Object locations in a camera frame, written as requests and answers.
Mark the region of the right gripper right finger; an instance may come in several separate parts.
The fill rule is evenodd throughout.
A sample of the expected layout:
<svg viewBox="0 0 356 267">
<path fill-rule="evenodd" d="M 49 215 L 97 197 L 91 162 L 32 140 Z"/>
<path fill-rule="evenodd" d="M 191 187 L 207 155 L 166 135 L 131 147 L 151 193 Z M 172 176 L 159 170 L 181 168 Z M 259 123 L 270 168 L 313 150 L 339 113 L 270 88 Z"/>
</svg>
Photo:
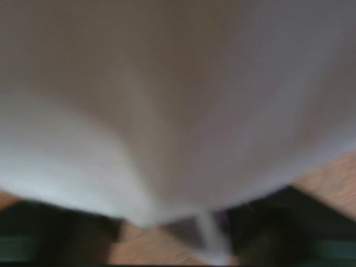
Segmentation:
<svg viewBox="0 0 356 267">
<path fill-rule="evenodd" d="M 227 215 L 240 264 L 355 264 L 355 220 L 294 187 Z"/>
</svg>

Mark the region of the pink pillowcase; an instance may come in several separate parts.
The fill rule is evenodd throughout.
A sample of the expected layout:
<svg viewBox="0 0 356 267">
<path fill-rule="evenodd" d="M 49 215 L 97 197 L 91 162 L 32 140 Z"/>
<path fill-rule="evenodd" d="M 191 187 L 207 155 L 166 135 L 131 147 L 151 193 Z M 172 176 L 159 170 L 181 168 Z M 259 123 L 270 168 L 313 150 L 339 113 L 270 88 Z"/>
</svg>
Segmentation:
<svg viewBox="0 0 356 267">
<path fill-rule="evenodd" d="M 354 1 L 1 2 L 2 191 L 222 265 L 214 211 L 354 149 Z"/>
</svg>

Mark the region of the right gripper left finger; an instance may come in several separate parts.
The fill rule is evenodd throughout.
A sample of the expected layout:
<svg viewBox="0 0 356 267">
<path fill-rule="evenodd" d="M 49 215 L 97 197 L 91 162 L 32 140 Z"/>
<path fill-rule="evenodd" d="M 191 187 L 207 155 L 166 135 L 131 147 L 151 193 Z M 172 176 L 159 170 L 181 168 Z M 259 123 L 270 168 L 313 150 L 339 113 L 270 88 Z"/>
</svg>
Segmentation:
<svg viewBox="0 0 356 267">
<path fill-rule="evenodd" d="M 122 223 L 19 201 L 1 210 L 1 264 L 106 264 Z"/>
</svg>

